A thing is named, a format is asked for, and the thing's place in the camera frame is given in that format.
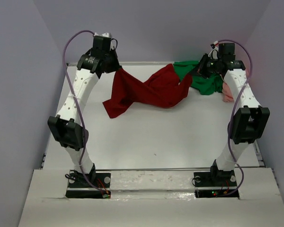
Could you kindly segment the red t-shirt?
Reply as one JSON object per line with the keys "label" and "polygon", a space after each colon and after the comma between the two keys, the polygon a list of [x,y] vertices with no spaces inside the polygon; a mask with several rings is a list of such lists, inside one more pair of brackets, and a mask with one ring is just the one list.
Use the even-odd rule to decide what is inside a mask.
{"label": "red t-shirt", "polygon": [[119,69],[114,75],[111,98],[104,101],[103,106],[111,119],[126,112],[133,103],[172,108],[187,97],[192,82],[190,74],[180,79],[172,64],[161,68],[145,82]]}

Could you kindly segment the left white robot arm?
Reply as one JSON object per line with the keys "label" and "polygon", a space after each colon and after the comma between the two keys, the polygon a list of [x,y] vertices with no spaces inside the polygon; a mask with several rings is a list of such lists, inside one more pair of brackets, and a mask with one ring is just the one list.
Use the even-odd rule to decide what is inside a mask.
{"label": "left white robot arm", "polygon": [[75,180],[93,183],[96,179],[95,164],[86,150],[89,133],[83,121],[83,110],[101,75],[121,68],[117,45],[118,41],[110,33],[94,35],[92,47],[78,61],[75,79],[68,80],[70,91],[61,109],[47,122],[55,141],[71,157]]}

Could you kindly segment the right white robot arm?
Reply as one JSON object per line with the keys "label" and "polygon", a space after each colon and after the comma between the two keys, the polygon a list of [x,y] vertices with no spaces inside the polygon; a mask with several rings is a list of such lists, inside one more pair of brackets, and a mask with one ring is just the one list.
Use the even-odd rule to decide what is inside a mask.
{"label": "right white robot arm", "polygon": [[235,102],[227,127],[225,148],[214,160],[210,171],[194,174],[193,181],[197,187],[218,187],[224,183],[235,186],[234,168],[239,157],[249,144],[261,138],[270,116],[269,109],[263,107],[253,94],[243,61],[236,59],[236,45],[230,40],[214,42],[211,52],[204,55],[196,69],[190,72],[204,78],[213,73],[220,75]]}

